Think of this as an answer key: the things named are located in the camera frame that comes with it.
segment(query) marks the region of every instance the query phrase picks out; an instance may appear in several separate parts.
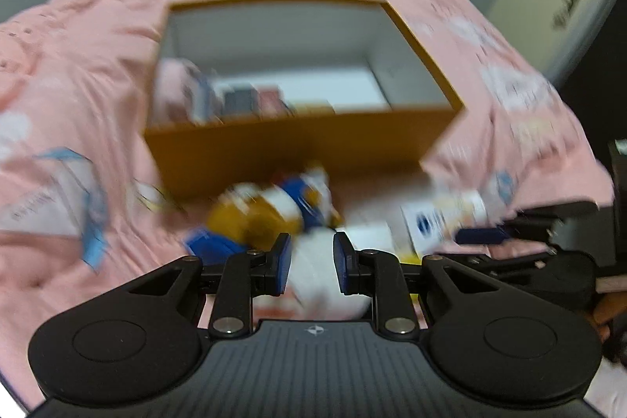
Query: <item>open box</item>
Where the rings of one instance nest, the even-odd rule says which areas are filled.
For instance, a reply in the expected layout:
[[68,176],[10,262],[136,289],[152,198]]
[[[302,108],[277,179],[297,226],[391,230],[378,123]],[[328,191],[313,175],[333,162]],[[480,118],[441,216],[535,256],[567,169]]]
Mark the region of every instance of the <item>open box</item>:
[[146,142],[179,200],[265,181],[312,160],[331,180],[416,168],[463,108],[385,0],[180,1],[170,6],[155,69],[164,57],[217,71],[218,91],[278,85],[286,102],[328,102],[335,110],[148,123]]

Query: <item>metal screw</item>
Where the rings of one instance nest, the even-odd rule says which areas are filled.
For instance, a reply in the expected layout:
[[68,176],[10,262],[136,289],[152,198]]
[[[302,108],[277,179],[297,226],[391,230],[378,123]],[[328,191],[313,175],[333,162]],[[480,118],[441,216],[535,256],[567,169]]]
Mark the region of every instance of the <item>metal screw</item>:
[[386,330],[392,333],[409,333],[414,331],[416,323],[406,317],[395,317],[386,321]]
[[237,333],[243,327],[243,321],[237,317],[221,317],[213,321],[213,329],[220,333]]

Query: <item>blue logo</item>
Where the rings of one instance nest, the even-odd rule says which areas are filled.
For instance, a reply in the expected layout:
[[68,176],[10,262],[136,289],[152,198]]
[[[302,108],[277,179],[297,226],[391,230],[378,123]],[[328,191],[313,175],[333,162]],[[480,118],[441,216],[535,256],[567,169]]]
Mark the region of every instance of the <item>blue logo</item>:
[[417,217],[416,224],[418,225],[418,230],[423,235],[428,236],[431,233],[431,222],[426,216],[420,215]]

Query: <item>pink blanket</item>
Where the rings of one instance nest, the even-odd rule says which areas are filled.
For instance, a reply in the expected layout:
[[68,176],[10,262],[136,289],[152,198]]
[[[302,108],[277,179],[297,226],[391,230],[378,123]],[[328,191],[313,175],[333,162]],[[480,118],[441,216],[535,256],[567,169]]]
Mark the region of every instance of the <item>pink blanket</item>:
[[[0,371],[29,406],[43,321],[184,254],[140,135],[168,1],[50,0],[0,25]],[[389,1],[468,106],[425,170],[494,215],[611,201],[576,118],[468,0]]]

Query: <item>gray ribbed panel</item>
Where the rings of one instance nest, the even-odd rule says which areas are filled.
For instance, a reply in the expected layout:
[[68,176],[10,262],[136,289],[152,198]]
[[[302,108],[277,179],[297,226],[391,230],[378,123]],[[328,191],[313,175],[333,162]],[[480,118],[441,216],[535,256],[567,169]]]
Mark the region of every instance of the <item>gray ribbed panel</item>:
[[[324,332],[311,334],[308,329],[316,325]],[[584,402],[537,411],[477,403],[443,383],[417,346],[389,342],[369,323],[281,321],[265,321],[245,340],[215,344],[190,379],[151,402],[96,410],[51,401],[33,413],[34,418],[599,416]]]

